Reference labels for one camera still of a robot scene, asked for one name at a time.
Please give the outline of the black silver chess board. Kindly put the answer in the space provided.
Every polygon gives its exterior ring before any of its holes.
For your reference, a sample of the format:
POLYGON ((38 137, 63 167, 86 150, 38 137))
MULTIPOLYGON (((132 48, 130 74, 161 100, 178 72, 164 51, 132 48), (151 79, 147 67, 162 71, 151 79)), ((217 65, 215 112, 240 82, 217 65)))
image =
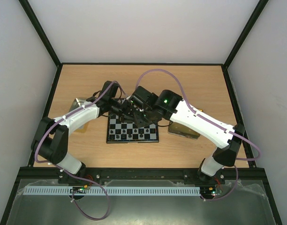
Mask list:
POLYGON ((138 128, 134 122, 121 122, 118 115, 108 112, 106 143, 158 143, 158 125, 138 128))

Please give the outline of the gold tin with black pieces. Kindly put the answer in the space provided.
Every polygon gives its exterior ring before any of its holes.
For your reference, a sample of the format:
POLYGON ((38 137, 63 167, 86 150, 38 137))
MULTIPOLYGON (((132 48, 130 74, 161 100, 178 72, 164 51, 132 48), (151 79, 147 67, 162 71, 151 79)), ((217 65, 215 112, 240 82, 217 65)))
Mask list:
POLYGON ((185 137, 193 140, 197 140, 200 134, 189 127, 182 125, 180 123, 169 121, 168 133, 171 135, 177 135, 180 137, 185 137))

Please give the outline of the silver gold tin lid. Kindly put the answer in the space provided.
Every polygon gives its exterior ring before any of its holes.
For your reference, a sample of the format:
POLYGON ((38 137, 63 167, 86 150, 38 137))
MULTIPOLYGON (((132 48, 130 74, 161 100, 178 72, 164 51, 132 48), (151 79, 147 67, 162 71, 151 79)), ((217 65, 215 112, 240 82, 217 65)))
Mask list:
MULTIPOLYGON (((76 108, 80 107, 84 102, 86 101, 86 98, 83 97, 77 97, 73 100, 71 107, 69 109, 69 112, 75 110, 76 108)), ((89 122, 85 123, 84 125, 82 125, 81 127, 79 127, 76 132, 78 133, 85 133, 87 128, 88 128, 88 124, 89 122)))

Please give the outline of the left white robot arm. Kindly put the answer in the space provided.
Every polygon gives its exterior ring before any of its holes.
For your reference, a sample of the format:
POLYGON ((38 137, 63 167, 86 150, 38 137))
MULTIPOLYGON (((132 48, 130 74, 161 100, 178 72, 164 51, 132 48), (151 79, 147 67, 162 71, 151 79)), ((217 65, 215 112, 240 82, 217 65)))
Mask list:
POLYGON ((117 81, 107 81, 97 98, 90 97, 81 106, 60 117, 41 119, 31 144, 35 162, 50 163, 71 174, 78 174, 84 163, 68 153, 69 136, 106 112, 112 112, 123 122, 133 119, 123 104, 114 100, 118 89, 125 93, 117 81))

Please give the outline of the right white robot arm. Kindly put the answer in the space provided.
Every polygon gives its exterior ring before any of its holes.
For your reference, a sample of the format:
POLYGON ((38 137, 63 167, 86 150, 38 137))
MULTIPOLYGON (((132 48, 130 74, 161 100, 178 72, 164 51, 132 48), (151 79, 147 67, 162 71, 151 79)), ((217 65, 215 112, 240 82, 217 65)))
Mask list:
POLYGON ((170 90, 159 96, 138 86, 128 97, 128 102, 136 107, 133 113, 136 125, 141 128, 162 119, 181 124, 206 137, 216 148, 212 155, 202 160, 197 171, 198 179, 207 184, 223 167, 235 164, 244 127, 222 123, 188 104, 185 99, 170 90))

